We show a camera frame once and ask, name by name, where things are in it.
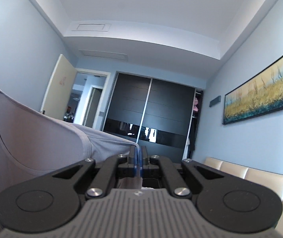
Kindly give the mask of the black sliding wardrobe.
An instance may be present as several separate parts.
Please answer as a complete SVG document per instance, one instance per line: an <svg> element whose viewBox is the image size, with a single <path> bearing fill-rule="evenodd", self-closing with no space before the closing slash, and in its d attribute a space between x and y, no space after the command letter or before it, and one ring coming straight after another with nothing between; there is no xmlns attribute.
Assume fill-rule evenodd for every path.
<svg viewBox="0 0 283 238"><path fill-rule="evenodd" d="M103 131L145 146L149 155L181 162L195 89L182 84L118 74Z"/></svg>

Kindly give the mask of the landscape painting in frame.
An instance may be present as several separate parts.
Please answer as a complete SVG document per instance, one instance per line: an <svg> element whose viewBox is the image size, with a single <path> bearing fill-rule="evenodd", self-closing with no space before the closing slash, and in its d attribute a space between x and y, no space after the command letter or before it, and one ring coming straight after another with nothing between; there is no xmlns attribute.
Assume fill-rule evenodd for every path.
<svg viewBox="0 0 283 238"><path fill-rule="evenodd" d="M283 56L224 96L223 124L283 110Z"/></svg>

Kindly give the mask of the taupe brown shirt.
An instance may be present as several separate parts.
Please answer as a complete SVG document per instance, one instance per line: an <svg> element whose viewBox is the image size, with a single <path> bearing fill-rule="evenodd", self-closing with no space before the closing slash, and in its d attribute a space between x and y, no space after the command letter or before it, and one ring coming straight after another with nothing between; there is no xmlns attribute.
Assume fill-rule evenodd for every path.
<svg viewBox="0 0 283 238"><path fill-rule="evenodd" d="M43 115L0 89L0 192L87 158L127 155L137 143Z"/></svg>

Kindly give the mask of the cream padded headboard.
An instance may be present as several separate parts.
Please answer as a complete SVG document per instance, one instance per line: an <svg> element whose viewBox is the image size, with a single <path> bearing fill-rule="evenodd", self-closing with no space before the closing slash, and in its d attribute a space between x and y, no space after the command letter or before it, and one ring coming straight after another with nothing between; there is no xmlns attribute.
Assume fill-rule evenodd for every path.
<svg viewBox="0 0 283 238"><path fill-rule="evenodd" d="M281 174L245 167L243 165L222 161L213 157L207 157L204 164L224 173L265 186L273 190L280 197L283 203L283 175ZM275 229L283 235L283 212Z"/></svg>

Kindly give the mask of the grey wall switch box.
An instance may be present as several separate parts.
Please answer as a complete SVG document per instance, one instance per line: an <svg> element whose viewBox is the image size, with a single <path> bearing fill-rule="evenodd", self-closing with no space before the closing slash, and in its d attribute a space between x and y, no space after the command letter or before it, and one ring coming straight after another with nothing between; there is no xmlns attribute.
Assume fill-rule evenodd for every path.
<svg viewBox="0 0 283 238"><path fill-rule="evenodd" d="M222 97L221 96L217 96L216 98L214 98L213 100L211 100L209 102L209 107L213 107L217 104L219 104L221 102Z"/></svg>

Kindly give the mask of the beige room door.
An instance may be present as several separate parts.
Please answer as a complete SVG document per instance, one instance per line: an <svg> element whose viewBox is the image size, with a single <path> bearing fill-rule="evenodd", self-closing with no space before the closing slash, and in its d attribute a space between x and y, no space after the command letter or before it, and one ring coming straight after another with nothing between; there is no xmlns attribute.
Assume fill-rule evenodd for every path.
<svg viewBox="0 0 283 238"><path fill-rule="evenodd" d="M59 55L40 108L42 114L59 120L64 118L76 75L73 65L63 54Z"/></svg>

